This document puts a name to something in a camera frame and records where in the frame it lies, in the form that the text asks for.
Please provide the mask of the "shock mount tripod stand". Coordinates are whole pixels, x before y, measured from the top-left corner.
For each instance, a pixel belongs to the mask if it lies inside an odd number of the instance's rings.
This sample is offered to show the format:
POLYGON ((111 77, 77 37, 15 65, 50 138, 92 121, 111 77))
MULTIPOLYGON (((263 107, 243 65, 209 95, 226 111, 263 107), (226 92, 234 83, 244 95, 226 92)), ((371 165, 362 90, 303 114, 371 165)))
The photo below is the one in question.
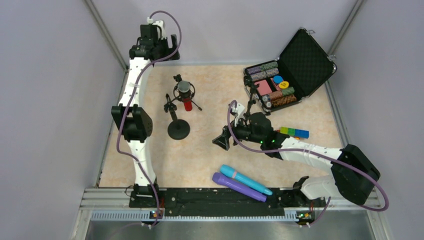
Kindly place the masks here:
POLYGON ((168 113, 171 109, 177 110, 176 105, 173 103, 174 101, 182 102, 184 109, 187 112, 190 112, 193 109, 193 105, 202 111, 203 109, 194 102, 196 94, 196 88, 194 85, 189 81, 183 80, 180 74, 174 75, 173 79, 176 81, 176 85, 172 91, 173 99, 171 99, 171 96, 168 93, 165 95, 166 104, 164 105, 164 111, 168 113))

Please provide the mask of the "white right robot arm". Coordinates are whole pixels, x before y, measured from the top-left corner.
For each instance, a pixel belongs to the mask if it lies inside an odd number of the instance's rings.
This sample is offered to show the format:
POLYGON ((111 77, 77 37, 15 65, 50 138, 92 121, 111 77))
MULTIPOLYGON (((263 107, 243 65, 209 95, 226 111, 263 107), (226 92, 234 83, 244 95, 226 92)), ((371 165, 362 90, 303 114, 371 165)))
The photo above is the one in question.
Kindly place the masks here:
POLYGON ((257 152, 271 158, 326 172, 319 177, 305 176, 293 186, 309 200, 344 198, 353 204, 364 205, 381 176, 357 146, 348 144, 344 148, 330 148, 302 142, 275 130, 262 113, 254 113, 248 120, 231 121, 212 143, 227 151, 230 138, 235 144, 242 141, 260 144, 257 152))

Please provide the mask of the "purple toy microphone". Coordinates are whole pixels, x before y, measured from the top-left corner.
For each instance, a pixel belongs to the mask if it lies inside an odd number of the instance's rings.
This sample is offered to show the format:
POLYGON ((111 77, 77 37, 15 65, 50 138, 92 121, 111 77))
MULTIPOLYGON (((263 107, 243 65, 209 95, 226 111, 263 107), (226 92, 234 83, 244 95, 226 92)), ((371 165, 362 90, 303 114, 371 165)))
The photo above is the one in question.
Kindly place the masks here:
POLYGON ((218 185, 228 187, 238 193, 241 193, 257 201, 265 202, 267 200, 267 197, 264 194, 248 187, 247 185, 243 183, 235 181, 232 178, 229 178, 220 172, 215 172, 213 174, 212 181, 218 185))

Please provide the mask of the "black round base stand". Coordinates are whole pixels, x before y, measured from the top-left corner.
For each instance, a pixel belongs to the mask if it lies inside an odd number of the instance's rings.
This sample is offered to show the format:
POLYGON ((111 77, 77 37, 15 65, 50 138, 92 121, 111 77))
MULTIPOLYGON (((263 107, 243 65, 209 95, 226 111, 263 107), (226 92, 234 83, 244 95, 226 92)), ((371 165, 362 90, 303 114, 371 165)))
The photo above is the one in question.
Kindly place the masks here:
POLYGON ((164 111, 169 113, 171 116, 171 123, 167 127, 167 133, 173 140, 183 140, 190 133, 190 125, 187 121, 179 119, 176 114, 177 106, 171 100, 170 95, 165 95, 166 104, 164 105, 164 111))

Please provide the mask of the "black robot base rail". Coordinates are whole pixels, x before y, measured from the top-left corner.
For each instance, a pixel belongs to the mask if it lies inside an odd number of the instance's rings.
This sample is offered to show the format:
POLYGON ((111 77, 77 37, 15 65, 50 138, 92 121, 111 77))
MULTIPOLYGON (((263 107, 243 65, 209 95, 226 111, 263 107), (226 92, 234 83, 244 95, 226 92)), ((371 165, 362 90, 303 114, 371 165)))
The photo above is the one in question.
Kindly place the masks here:
POLYGON ((159 188, 158 197, 145 187, 134 187, 130 208, 164 209, 166 217, 277 217, 288 208, 320 208, 324 199, 308 199, 299 189, 271 188, 266 201, 255 200, 230 188, 159 188))

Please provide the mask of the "red glitter microphone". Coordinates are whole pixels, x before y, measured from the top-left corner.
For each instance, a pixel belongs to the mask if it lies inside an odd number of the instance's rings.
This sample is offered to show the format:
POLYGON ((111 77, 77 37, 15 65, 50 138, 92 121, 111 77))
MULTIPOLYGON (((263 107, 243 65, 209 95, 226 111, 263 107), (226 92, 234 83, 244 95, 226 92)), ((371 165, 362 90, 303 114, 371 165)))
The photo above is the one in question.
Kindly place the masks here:
POLYGON ((178 96, 183 102, 184 109, 187 112, 190 112, 193 109, 191 83, 185 80, 180 81, 177 84, 177 91, 179 92, 178 96))

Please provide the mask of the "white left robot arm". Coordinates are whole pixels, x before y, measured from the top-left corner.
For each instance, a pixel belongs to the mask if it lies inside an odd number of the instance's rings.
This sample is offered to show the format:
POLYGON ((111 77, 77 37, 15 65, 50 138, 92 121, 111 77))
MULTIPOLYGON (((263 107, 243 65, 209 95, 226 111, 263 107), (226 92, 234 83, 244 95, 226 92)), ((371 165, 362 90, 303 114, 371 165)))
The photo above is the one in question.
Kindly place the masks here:
POLYGON ((154 64, 178 60, 177 36, 171 39, 165 33, 165 23, 156 20, 140 26, 140 36, 129 50, 129 67, 123 94, 117 105, 111 108, 111 115, 118 128, 118 140, 124 139, 129 150, 122 150, 116 143, 117 151, 130 157, 134 164, 135 180, 132 198, 154 198, 157 190, 156 175, 152 167, 149 138, 153 132, 153 121, 144 110, 144 97, 148 78, 154 64))

